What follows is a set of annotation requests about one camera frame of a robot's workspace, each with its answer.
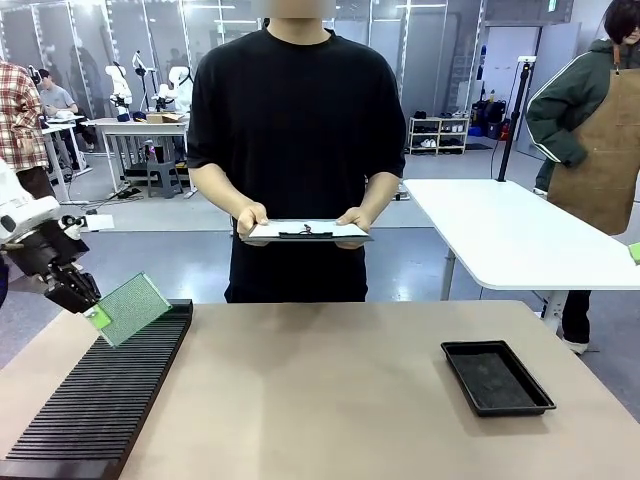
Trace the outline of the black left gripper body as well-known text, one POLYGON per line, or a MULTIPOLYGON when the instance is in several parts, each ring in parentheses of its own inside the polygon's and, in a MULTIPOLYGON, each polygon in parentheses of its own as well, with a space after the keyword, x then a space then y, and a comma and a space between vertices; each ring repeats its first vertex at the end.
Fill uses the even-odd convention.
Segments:
POLYGON ((41 279, 43 293, 55 282, 72 283, 70 273, 80 271, 74 263, 89 252, 73 228, 45 220, 7 245, 12 262, 26 276, 41 279))

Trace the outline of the person's right hand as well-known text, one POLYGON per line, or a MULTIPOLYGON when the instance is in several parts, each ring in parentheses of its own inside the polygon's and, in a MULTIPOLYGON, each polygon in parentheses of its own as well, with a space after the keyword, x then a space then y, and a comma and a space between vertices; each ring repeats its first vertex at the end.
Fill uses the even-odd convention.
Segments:
POLYGON ((240 212, 237 218, 236 231, 242 241, 248 242, 250 233, 258 226, 267 225, 266 208, 258 202, 250 202, 240 212))

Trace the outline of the person's left hand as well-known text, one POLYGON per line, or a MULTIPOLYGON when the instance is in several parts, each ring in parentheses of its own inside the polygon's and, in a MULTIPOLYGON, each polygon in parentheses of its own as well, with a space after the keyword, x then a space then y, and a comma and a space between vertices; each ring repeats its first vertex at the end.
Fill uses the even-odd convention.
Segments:
MULTIPOLYGON (((360 230, 368 233, 371 228, 371 218, 368 211, 364 207, 353 207, 347 210, 341 217, 336 220, 337 225, 356 225, 360 230)), ((336 246, 345 250, 357 250, 364 245, 363 241, 339 241, 336 246)))

